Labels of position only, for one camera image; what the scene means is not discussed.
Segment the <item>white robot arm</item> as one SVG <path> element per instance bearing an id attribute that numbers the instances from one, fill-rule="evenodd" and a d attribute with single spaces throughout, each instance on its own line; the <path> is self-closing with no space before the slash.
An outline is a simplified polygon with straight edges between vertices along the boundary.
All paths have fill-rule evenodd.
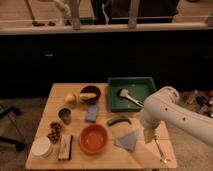
<path id="1" fill-rule="evenodd" d="M 165 86 L 144 100 L 139 121 L 144 128 L 145 142 L 154 139 L 160 122 L 165 121 L 213 147 L 213 119 L 179 106 L 179 99 L 175 88 Z"/>

